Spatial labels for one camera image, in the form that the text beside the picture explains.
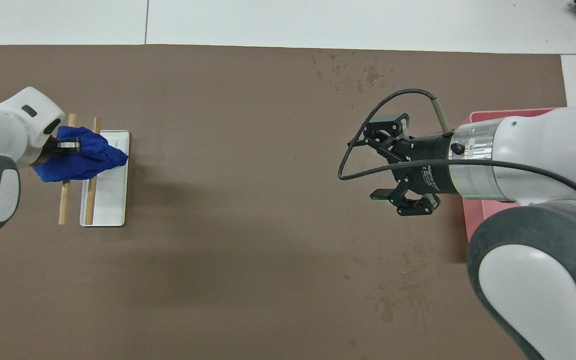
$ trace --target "wooden stick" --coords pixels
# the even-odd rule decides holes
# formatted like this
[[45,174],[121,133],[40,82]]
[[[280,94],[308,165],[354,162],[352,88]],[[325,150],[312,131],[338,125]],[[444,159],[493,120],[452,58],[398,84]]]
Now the wooden stick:
[[[77,114],[68,114],[68,126],[74,128],[77,126]],[[64,180],[61,182],[61,200],[59,202],[59,225],[66,225],[68,219],[68,195],[71,192],[71,181]]]
[[[92,131],[95,134],[101,132],[101,119],[93,118]],[[84,216],[84,225],[92,225],[92,219],[95,216],[95,195],[97,194],[97,176],[88,180],[86,193],[86,214]]]

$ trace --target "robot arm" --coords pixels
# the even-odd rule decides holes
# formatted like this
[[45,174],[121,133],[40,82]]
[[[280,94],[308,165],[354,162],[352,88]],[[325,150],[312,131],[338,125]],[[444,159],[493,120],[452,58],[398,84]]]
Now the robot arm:
[[51,133],[64,118],[64,112],[37,89],[28,87],[0,103],[0,228],[12,217],[19,204],[18,168],[39,165],[64,144]]
[[[522,205],[494,214],[474,232],[471,284],[528,358],[576,359],[576,107],[412,137],[407,114],[375,116],[388,100],[409,93],[436,101],[427,91],[407,89],[380,102],[350,141],[339,178],[391,171],[397,186],[370,197],[389,201],[402,216],[432,214],[436,194]],[[343,175],[354,146],[370,146],[389,165]],[[408,191],[421,198],[406,198]]]

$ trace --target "brown mat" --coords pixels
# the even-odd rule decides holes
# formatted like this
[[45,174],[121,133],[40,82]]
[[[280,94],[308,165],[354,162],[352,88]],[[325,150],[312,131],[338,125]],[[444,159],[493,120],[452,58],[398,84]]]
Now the brown mat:
[[[565,106],[558,55],[0,46],[0,101],[34,86],[132,135],[126,225],[82,228],[79,182],[22,174],[0,231],[0,360],[523,359],[464,264],[461,200],[402,218],[388,173],[336,171],[366,114],[418,87],[451,126]],[[438,133],[407,95],[413,135]],[[357,151],[348,171],[384,162]]]

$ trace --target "white floor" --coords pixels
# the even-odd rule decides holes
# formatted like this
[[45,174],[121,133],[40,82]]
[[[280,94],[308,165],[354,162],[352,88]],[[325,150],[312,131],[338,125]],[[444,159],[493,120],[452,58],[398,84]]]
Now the white floor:
[[560,54],[572,0],[0,0],[0,44],[203,44]]

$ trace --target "blue cloth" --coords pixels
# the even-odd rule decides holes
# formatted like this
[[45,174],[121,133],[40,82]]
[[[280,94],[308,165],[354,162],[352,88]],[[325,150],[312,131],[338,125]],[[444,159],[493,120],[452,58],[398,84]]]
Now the blue cloth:
[[87,180],[102,171],[124,166],[128,155],[108,144],[108,141],[85,127],[61,126],[58,139],[80,138],[81,152],[66,156],[53,156],[34,171],[43,182],[62,180]]

